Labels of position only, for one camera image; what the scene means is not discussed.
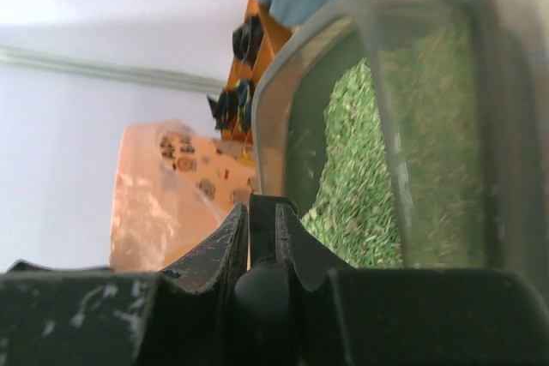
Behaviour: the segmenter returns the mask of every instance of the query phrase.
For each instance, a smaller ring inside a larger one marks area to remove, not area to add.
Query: green shredded material
[[[413,267],[484,265],[474,68],[465,17],[381,56],[398,132],[398,174]],[[335,84],[327,162],[310,233],[355,267],[401,267],[401,239],[371,72],[366,61]]]

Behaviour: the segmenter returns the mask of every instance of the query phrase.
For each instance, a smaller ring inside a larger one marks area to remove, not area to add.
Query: transparent plastic container
[[[547,296],[532,80],[494,0],[334,0],[321,9],[256,89],[261,193],[290,198],[301,216],[311,208],[326,163],[324,109],[364,58],[405,266],[505,267]]]

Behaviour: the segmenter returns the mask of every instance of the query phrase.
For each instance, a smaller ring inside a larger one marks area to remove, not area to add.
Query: wooden rack
[[[231,70],[226,82],[227,89],[234,88],[236,82],[243,78],[251,79],[253,84],[257,85],[267,67],[271,64],[282,46],[292,36],[292,32],[273,20],[268,14],[268,9],[257,3],[257,0],[248,0],[248,6],[246,7],[242,21],[249,15],[259,15],[263,28],[263,39],[253,67],[250,67],[248,63],[241,63],[237,59],[232,60]],[[231,122],[229,129],[221,131],[221,139],[225,141],[242,141],[246,144],[253,143],[251,130],[245,134],[238,127],[236,120]]]

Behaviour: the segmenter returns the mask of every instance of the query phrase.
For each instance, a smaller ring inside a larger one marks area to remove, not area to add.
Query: wall
[[[0,45],[225,79],[247,0],[0,0]],[[213,135],[203,95],[0,67],[0,270],[106,264],[128,123]]]

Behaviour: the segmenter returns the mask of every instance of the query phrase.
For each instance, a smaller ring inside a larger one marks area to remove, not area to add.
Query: orange packaging
[[[215,231],[256,189],[250,147],[181,122],[128,126],[118,159],[111,266],[160,270]]]

